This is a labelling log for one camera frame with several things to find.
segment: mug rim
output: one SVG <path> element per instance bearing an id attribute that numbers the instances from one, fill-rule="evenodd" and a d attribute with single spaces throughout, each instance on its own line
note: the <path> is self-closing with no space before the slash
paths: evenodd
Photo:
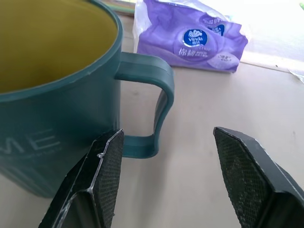
<path id="1" fill-rule="evenodd" d="M 120 19 L 118 18 L 117 14 L 115 14 L 104 3 L 102 3 L 98 0 L 88 0 L 88 2 L 98 6 L 101 10 L 104 10 L 116 23 L 117 35 L 116 35 L 115 41 L 111 45 L 111 47 L 102 56 L 100 56 L 97 60 L 95 60 L 93 63 L 87 65 L 86 67 L 84 67 L 81 70 L 78 70 L 72 74 L 64 76 L 58 80 L 51 81 L 51 82 L 41 84 L 41 85 L 37 85 L 34 87 L 26 88 L 26 89 L 13 90 L 11 92 L 0 93 L 0 102 L 21 100 L 24 98 L 46 93 L 46 92 L 61 88 L 70 83 L 73 83 L 73 82 L 85 77 L 86 75 L 88 75 L 88 72 L 92 72 L 98 66 L 106 63 L 114 55 L 114 53 L 116 53 L 116 51 L 118 50 L 118 48 L 121 45 L 122 38 L 123 38 L 123 26 L 122 26 Z"/>

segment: teal mug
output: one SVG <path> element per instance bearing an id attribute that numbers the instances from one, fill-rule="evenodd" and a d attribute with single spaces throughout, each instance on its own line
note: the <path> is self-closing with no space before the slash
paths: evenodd
<path id="1" fill-rule="evenodd" d="M 157 154 L 174 99 L 173 70 L 160 58 L 121 52 L 123 28 L 116 14 L 83 0 L 2 1 L 0 14 L 2 175 L 53 197 L 92 141 L 119 128 L 121 80 L 162 89 L 154 133 L 126 136 L 123 149 L 130 158 Z"/>

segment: table surface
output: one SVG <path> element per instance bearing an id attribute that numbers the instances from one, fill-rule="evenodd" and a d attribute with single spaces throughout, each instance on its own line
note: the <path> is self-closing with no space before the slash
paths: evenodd
<path id="1" fill-rule="evenodd" d="M 123 50 L 128 52 L 131 28 L 125 23 Z M 304 188 L 304 85 L 299 80 L 243 63 L 234 74 L 174 71 L 175 101 L 161 130 L 159 154 L 123 159 L 112 228 L 240 228 L 221 175 L 215 126 L 256 138 Z M 122 82 L 126 134 L 152 132 L 159 92 L 152 85 Z M 0 176 L 1 228 L 38 227 L 50 202 Z"/>

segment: tissue pack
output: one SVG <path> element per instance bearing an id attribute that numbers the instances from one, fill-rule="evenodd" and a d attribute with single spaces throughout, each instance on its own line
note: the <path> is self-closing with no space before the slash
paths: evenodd
<path id="1" fill-rule="evenodd" d="M 138 0 L 134 52 L 171 66 L 235 72 L 248 43 L 241 28 L 201 2 Z"/>

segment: plastic packaging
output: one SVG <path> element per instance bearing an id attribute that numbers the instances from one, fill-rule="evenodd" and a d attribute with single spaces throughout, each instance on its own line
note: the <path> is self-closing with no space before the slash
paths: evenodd
<path id="1" fill-rule="evenodd" d="M 197 0 L 138 0 L 134 52 L 172 66 L 235 72 L 248 36 L 233 16 Z"/>

